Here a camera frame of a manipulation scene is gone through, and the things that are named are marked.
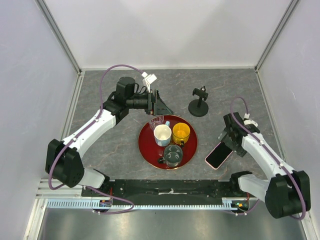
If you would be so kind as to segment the clear glass cup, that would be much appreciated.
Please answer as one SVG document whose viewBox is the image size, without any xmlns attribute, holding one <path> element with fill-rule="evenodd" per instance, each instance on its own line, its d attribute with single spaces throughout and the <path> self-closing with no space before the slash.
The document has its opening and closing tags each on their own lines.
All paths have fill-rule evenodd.
<svg viewBox="0 0 320 240">
<path fill-rule="evenodd" d="M 163 115 L 156 115 L 152 116 L 152 118 L 148 121 L 149 127 L 152 131 L 159 125 L 164 123 L 164 116 Z"/>
</svg>

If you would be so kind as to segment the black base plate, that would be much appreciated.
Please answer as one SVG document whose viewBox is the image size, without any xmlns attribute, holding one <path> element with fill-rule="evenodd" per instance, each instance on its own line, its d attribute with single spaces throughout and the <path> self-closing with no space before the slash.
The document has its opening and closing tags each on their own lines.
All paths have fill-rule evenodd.
<svg viewBox="0 0 320 240">
<path fill-rule="evenodd" d="M 115 179 L 99 189 L 135 205 L 213 205 L 222 198 L 247 199 L 229 180 L 216 179 Z"/>
</svg>

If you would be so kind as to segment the black phone stand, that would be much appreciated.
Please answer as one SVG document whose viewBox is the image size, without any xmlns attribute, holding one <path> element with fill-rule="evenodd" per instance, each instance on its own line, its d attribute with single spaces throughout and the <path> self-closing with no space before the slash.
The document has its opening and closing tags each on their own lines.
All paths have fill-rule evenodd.
<svg viewBox="0 0 320 240">
<path fill-rule="evenodd" d="M 194 99 L 189 103 L 188 111 L 195 117 L 205 116 L 209 111 L 209 106 L 206 103 L 209 94 L 206 92 L 206 87 L 194 88 L 192 95 L 198 96 L 199 99 Z"/>
</svg>

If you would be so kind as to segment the round red tray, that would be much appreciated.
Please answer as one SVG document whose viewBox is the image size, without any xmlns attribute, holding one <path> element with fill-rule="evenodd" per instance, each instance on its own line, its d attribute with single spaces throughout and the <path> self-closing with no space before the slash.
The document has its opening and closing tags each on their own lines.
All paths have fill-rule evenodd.
<svg viewBox="0 0 320 240">
<path fill-rule="evenodd" d="M 174 170 L 181 168 L 186 165 L 195 155 L 198 146 L 198 137 L 193 126 L 187 122 L 185 119 L 176 116 L 176 115 L 164 115 L 164 121 L 170 122 L 170 128 L 173 129 L 173 126 L 178 123 L 187 124 L 190 128 L 190 136 L 182 149 L 183 157 L 181 163 L 176 167 L 169 167 L 165 163 L 158 163 L 163 154 L 165 147 L 158 146 L 156 144 L 154 133 L 150 128 L 149 123 L 147 122 L 142 129 L 140 130 L 138 136 L 138 148 L 141 156 L 151 165 L 157 169 L 163 170 Z"/>
</svg>

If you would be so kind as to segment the yellow cup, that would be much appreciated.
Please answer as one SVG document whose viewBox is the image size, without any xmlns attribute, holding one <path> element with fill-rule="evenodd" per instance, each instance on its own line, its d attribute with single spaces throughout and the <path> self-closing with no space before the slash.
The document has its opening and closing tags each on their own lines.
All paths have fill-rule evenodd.
<svg viewBox="0 0 320 240">
<path fill-rule="evenodd" d="M 182 148 L 189 140 L 190 134 L 190 127 L 186 123 L 179 122 L 172 128 L 172 139 L 175 144 L 180 145 Z"/>
</svg>

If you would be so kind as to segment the pink smartphone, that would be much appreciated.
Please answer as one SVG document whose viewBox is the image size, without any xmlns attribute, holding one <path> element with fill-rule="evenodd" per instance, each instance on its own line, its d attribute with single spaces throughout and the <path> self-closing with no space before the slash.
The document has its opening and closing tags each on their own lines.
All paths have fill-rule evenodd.
<svg viewBox="0 0 320 240">
<path fill-rule="evenodd" d="M 217 170 L 233 153 L 224 142 L 220 142 L 205 158 L 205 162 L 214 170 Z"/>
</svg>

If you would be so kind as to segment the white mug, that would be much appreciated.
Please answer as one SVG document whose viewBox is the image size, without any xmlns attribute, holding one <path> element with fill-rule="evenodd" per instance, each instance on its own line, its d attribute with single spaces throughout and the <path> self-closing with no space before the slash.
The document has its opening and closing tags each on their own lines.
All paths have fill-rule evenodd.
<svg viewBox="0 0 320 240">
<path fill-rule="evenodd" d="M 166 147 L 170 144 L 172 137 L 172 130 L 170 122 L 166 121 L 165 124 L 160 124 L 155 127 L 153 131 L 155 142 L 160 147 Z"/>
</svg>

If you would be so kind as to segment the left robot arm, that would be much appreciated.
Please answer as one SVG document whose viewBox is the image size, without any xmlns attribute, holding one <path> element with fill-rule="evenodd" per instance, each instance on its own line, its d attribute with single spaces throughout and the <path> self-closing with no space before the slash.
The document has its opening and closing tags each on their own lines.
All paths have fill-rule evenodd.
<svg viewBox="0 0 320 240">
<path fill-rule="evenodd" d="M 158 90 L 151 89 L 156 76 L 144 72 L 142 77 L 143 92 L 138 92 L 138 84 L 133 78 L 121 77 L 116 90 L 87 123 L 63 140 L 53 139 L 48 144 L 45 171 L 50 179 L 56 179 L 69 188 L 90 186 L 99 197 L 109 193 L 109 178 L 98 170 L 83 166 L 82 157 L 87 150 L 126 117 L 130 109 L 143 109 L 153 116 L 173 114 L 160 98 Z"/>
</svg>

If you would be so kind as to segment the dark glass mug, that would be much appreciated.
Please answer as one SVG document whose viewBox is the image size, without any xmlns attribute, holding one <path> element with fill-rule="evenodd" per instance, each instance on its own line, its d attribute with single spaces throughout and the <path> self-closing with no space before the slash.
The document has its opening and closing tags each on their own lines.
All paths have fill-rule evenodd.
<svg viewBox="0 0 320 240">
<path fill-rule="evenodd" d="M 183 150 L 179 145 L 168 145 L 163 156 L 157 160 L 159 164 L 166 164 L 169 168 L 178 167 L 183 159 Z"/>
</svg>

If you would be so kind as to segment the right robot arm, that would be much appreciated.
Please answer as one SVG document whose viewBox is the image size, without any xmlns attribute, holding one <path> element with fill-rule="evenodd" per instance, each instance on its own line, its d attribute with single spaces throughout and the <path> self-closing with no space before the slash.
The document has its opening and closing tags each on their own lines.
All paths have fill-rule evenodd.
<svg viewBox="0 0 320 240">
<path fill-rule="evenodd" d="M 268 145 L 257 124 L 249 120 L 249 114 L 241 118 L 238 112 L 223 117 L 225 128 L 219 140 L 240 157 L 250 154 L 263 170 L 266 179 L 257 178 L 250 171 L 233 173 L 229 191 L 235 197 L 249 193 L 265 203 L 270 215 L 283 218 L 311 209 L 310 178 L 297 171 Z"/>
</svg>

